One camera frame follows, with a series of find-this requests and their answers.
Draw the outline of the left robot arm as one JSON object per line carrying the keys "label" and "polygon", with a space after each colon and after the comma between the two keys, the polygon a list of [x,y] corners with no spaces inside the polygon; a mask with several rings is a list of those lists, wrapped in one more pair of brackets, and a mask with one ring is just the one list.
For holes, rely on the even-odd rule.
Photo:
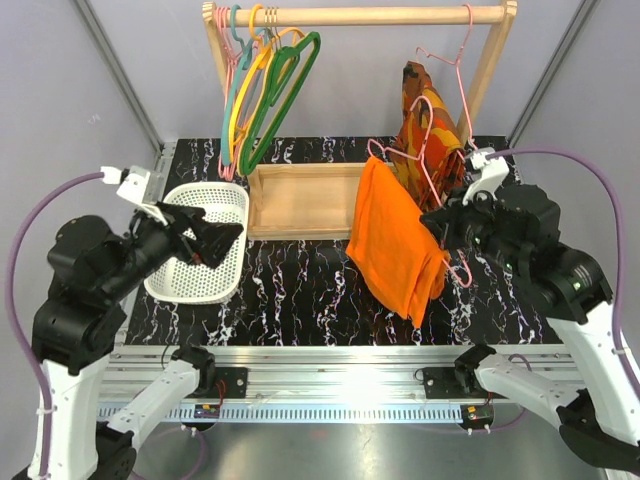
{"label": "left robot arm", "polygon": [[188,396],[221,393],[215,358],[186,345],[119,412],[97,417],[99,390],[125,321],[122,300],[168,260],[214,269],[243,234],[239,223],[210,223],[198,207],[164,204],[163,219],[137,212],[121,237],[95,215],[57,233],[47,260],[53,278],[37,310],[26,352],[44,380],[36,448],[23,479],[125,479],[137,453],[169,411]]}

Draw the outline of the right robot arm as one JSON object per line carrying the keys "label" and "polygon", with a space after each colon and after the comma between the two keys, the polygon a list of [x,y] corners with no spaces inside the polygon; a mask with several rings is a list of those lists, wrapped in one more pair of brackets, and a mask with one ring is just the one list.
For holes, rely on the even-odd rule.
{"label": "right robot arm", "polygon": [[560,207],[535,185],[496,194],[464,189],[421,223],[446,249],[470,246],[511,274],[571,355],[584,385],[563,387],[493,347],[480,344],[454,362],[454,384],[466,396],[509,399],[546,420],[585,463],[639,472],[639,395],[625,367],[625,342],[613,332],[613,292],[597,261],[563,244]]}

